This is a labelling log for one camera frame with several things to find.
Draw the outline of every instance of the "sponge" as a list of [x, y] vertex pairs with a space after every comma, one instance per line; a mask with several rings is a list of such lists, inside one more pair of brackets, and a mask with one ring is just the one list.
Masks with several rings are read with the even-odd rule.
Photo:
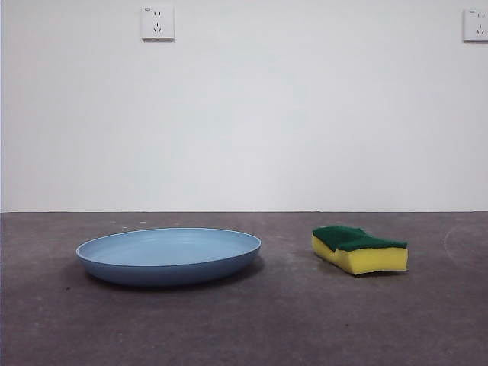
[[406, 271], [406, 242], [379, 239], [360, 228], [319, 227], [312, 232], [313, 251], [352, 275]]

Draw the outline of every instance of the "plate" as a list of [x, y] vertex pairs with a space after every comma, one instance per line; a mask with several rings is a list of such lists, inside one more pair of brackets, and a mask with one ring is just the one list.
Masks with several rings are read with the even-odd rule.
[[81, 244], [76, 255], [97, 278], [130, 286], [177, 286], [225, 277], [257, 256], [261, 240], [207, 228], [131, 231]]

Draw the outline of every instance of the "gray floor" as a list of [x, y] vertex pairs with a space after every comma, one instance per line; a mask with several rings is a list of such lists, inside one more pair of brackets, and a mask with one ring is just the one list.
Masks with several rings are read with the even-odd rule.
[[[310, 249], [316, 226], [409, 242], [406, 273], [353, 277]], [[262, 239], [245, 271], [136, 289], [88, 276], [98, 236], [205, 226]], [[2, 214], [2, 365], [485, 365], [488, 213]]]

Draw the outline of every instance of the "electrical outlet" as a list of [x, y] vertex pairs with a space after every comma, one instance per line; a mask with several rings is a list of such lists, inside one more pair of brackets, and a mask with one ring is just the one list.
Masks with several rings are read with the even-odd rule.
[[143, 40], [174, 40], [175, 9], [173, 5], [146, 6], [141, 11]]
[[488, 10], [467, 9], [464, 11], [464, 40], [488, 42]]

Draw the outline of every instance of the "yellow foam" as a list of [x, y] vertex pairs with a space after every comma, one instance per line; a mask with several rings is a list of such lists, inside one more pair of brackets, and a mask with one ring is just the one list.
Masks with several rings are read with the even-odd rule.
[[376, 271], [406, 271], [408, 250], [404, 248], [356, 249], [334, 252], [319, 238], [312, 235], [315, 254], [353, 275]]

